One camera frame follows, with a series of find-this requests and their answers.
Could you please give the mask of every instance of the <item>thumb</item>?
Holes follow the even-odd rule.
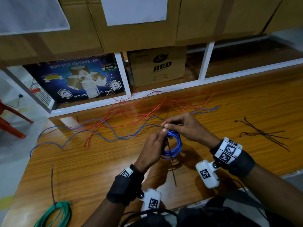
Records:
[[[172,130],[172,131],[175,131],[175,132],[181,132],[181,129],[182,129],[182,126],[178,126],[176,124],[172,124],[172,123],[167,123],[164,125],[164,127],[166,129],[169,129],[169,130]]]
[[[167,136],[167,129],[163,128],[159,133],[157,141],[159,141],[161,144],[164,143],[166,136]]]

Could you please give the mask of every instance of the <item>white paper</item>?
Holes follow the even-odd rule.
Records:
[[[108,26],[166,20],[167,0],[101,0]]]
[[[0,35],[69,29],[58,0],[0,0]]]

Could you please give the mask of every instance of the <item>hand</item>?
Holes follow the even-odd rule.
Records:
[[[145,174],[147,170],[160,160],[161,152],[166,146],[167,129],[159,129],[151,133],[144,144],[144,147],[135,162],[135,167]]]
[[[179,132],[188,140],[199,142],[209,149],[214,148],[221,141],[188,112],[166,119],[161,126]]]

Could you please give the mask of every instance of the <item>wooden table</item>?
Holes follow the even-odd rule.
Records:
[[[199,86],[178,92],[152,96],[142,101],[143,106],[154,107],[163,99],[159,97],[183,98],[192,104],[205,101],[214,96],[206,108],[219,106],[212,113],[197,115],[196,118],[218,137],[227,136],[244,146],[257,163],[277,175],[285,175],[303,168],[303,66],[295,66],[267,73],[254,74],[220,83]],[[48,121],[46,127],[54,125],[72,126],[89,119],[100,118],[108,107],[95,108],[71,115],[56,117]],[[130,107],[138,113],[150,109],[139,106]],[[157,113],[166,118],[177,112],[165,104]],[[265,132],[286,130],[283,134],[291,139],[285,143],[291,152],[263,136],[243,136],[241,132],[254,130],[235,120],[248,121]],[[121,116],[108,120],[112,126],[126,125]],[[155,119],[151,123],[160,124]],[[131,125],[115,128],[117,135],[123,136],[137,131],[139,126]],[[114,177],[137,159],[146,137],[155,127],[145,129],[130,140],[106,142],[97,135],[92,137],[90,147],[83,147],[88,133],[74,137],[64,149],[45,144],[34,150],[32,158],[21,179],[3,226],[33,226],[38,218],[52,205],[51,166],[54,166],[54,193],[56,201],[72,202],[70,226],[80,226],[105,198]],[[98,131],[108,139],[114,138],[108,128]],[[47,131],[38,143],[54,141],[62,145],[74,132],[66,129]],[[222,181],[216,189],[207,189],[195,164],[203,159],[212,160],[206,147],[182,138],[183,150],[174,162],[177,187],[171,172],[170,160],[160,160],[146,174],[143,189],[155,188],[162,193],[162,202],[167,209],[185,206],[234,189],[230,182]],[[229,177],[228,172],[218,170],[219,177]],[[139,210],[142,203],[136,199],[126,211]]]

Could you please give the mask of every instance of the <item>green wire bundle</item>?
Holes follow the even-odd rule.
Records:
[[[45,227],[47,219],[56,209],[60,209],[60,211],[59,211],[57,217],[53,220],[53,222],[48,227],[50,227],[57,220],[57,218],[59,217],[60,214],[61,214],[61,218],[60,218],[60,223],[59,223],[58,227],[66,227],[71,218],[71,208],[69,206],[70,204],[71,203],[67,202],[67,201],[54,203],[42,215],[42,217],[40,217],[40,219],[36,222],[34,227]]]

